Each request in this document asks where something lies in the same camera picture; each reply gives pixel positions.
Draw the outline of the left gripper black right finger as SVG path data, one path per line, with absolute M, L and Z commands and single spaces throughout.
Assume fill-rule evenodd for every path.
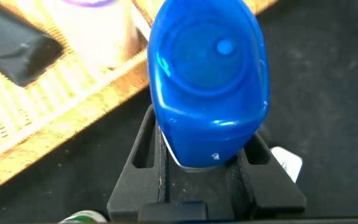
M 225 171 L 235 218 L 271 218 L 305 211 L 306 197 L 259 134 L 225 163 Z

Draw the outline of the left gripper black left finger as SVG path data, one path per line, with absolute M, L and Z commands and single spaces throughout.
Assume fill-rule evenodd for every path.
M 136 221 L 149 203 L 168 201 L 168 155 L 154 109 L 149 106 L 107 203 L 112 221 Z

